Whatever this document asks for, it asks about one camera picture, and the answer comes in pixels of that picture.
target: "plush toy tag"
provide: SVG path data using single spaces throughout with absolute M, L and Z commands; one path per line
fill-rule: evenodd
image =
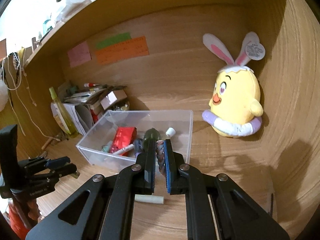
M 250 59 L 261 60 L 265 56 L 266 50 L 261 43 L 255 43 L 251 41 L 245 47 L 245 53 Z

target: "yellow chick plush toy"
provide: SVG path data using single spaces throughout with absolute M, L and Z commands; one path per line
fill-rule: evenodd
M 251 59 L 259 60 L 265 55 L 257 34 L 250 32 L 246 35 L 236 61 L 214 35 L 205 34 L 203 43 L 227 63 L 218 71 L 209 101 L 210 110 L 203 112 L 203 119 L 223 136 L 240 137 L 256 133 L 261 127 L 263 114 L 260 87 L 253 71 L 245 65 Z

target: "plush toy eye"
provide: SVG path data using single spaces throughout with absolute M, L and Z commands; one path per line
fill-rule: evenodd
M 220 85 L 220 94 L 221 95 L 226 91 L 226 88 L 227 88 L 227 84 L 225 82 L 222 82 Z

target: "orange beak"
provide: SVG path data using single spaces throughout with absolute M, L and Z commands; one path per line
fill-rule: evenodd
M 221 98 L 218 96 L 218 94 L 214 94 L 212 97 L 212 103 L 217 106 L 218 104 L 221 103 Z

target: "yellow liquid bottle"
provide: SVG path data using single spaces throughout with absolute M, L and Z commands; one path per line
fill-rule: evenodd
M 78 131 L 70 117 L 70 114 L 64 107 L 63 103 L 61 103 L 60 99 L 58 98 L 54 88 L 49 88 L 51 98 L 53 100 L 53 105 L 58 113 L 60 119 L 60 125 L 63 126 L 63 131 L 69 135 L 71 138 L 75 138 L 78 135 Z

